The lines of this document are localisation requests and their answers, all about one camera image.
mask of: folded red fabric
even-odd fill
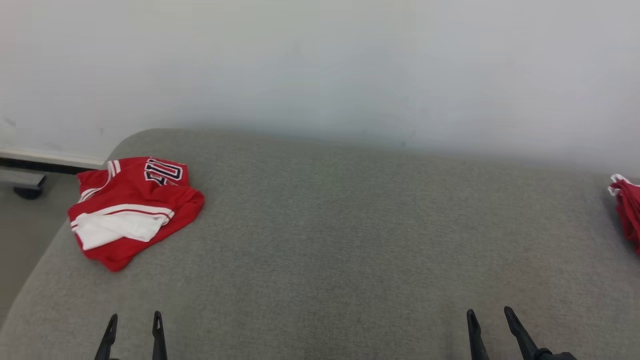
[[[151,157],[107,162],[77,175],[80,200],[69,211],[83,254],[120,271],[139,252],[192,222],[204,196],[185,164]]]
[[[626,177],[614,174],[609,193],[616,197],[616,211],[620,216],[625,237],[634,243],[636,253],[640,255],[640,186],[632,184]]]

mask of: red cloth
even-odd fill
[[[114,272],[127,266],[137,253],[192,222],[204,205],[204,196],[189,186],[187,166],[174,161],[149,157],[113,160],[107,162],[107,170],[77,176],[81,197],[68,211],[72,230],[77,229],[76,220],[82,214],[136,214],[165,221],[149,242],[122,237],[83,250],[87,258]],[[78,234],[76,240],[82,249]]]
[[[640,255],[640,186],[632,184],[627,178],[615,174],[609,187],[611,195],[618,200],[616,211],[620,216],[625,237],[636,246],[636,254]]]

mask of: white fabric patch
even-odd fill
[[[150,215],[134,211],[111,215],[81,214],[74,221],[72,230],[80,238],[83,250],[89,250],[122,237],[149,242],[167,220],[164,214]]]

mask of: gray fabric surface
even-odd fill
[[[151,130],[111,158],[187,163],[194,223],[119,273],[65,224],[11,308],[3,359],[470,359],[473,308],[492,359],[519,359],[502,308],[538,346],[637,359],[640,258],[606,176]]]

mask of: floor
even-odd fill
[[[73,175],[47,174],[43,194],[24,200],[0,186],[0,325],[78,197]]]

